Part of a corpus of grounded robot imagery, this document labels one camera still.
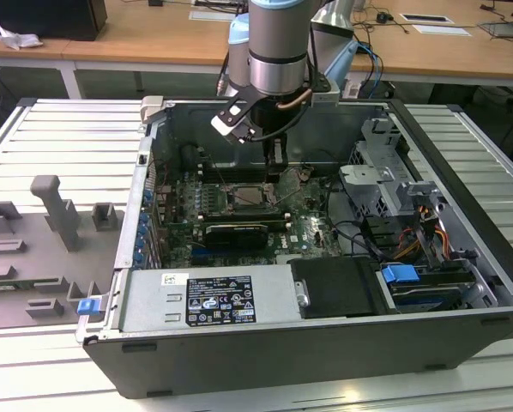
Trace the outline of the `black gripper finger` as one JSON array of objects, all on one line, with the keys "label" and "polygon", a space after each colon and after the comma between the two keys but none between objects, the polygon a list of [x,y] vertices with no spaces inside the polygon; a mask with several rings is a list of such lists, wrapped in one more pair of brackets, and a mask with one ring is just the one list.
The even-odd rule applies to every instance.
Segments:
[{"label": "black gripper finger", "polygon": [[278,183],[281,174],[287,169],[287,136],[278,135],[263,143],[265,160],[265,183]]}]

